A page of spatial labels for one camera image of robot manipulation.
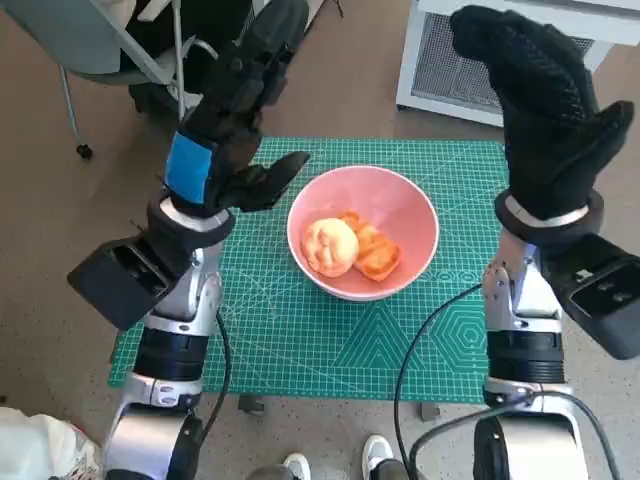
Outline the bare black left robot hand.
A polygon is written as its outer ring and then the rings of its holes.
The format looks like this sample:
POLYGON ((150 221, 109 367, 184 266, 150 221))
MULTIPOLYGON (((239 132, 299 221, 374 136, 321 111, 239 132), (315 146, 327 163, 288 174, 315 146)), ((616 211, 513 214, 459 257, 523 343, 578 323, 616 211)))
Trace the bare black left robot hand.
POLYGON ((294 151, 269 166, 253 161, 262 110, 275 104, 304 37, 309 6, 271 1, 205 78, 203 98, 173 136, 164 185, 174 207, 196 218, 226 208, 272 208, 310 156, 294 151))

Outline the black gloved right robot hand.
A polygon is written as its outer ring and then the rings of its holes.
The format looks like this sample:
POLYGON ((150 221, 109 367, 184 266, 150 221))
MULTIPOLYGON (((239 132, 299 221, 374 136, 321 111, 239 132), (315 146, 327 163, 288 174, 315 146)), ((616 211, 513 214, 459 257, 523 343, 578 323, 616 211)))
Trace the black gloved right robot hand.
POLYGON ((468 5, 450 27, 457 54, 485 65, 499 98, 511 196, 538 220, 584 207, 624 146, 633 103, 599 107, 580 50, 550 24, 468 5))

